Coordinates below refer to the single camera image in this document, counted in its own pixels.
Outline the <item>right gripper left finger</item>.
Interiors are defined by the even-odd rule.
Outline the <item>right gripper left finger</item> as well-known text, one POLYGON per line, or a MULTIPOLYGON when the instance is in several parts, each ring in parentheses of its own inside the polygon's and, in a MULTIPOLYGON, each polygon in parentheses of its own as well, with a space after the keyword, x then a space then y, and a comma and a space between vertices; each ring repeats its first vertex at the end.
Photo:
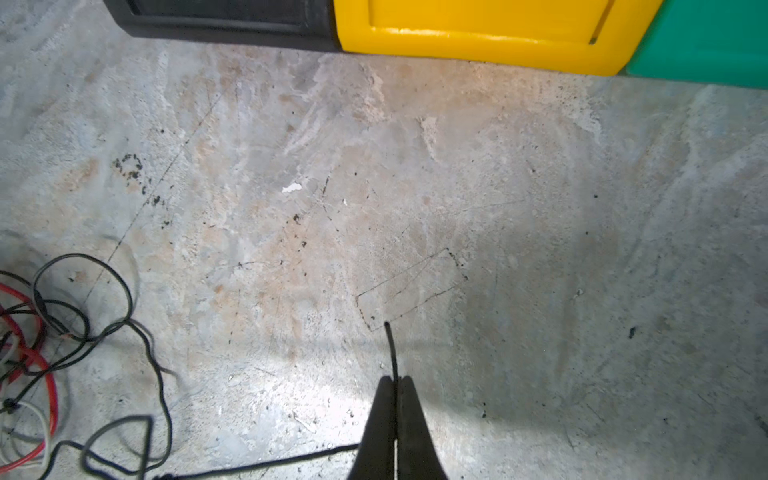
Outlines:
POLYGON ((383 376, 365 425, 349 480, 395 477, 396 393, 394 381, 383 376))

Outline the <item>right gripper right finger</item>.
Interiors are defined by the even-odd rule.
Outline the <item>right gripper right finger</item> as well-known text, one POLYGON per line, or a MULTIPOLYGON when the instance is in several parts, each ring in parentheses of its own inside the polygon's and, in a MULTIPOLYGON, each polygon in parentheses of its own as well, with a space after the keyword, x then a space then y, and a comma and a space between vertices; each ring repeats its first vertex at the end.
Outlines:
POLYGON ((446 480, 410 376, 398 381, 396 413, 398 478, 446 480))

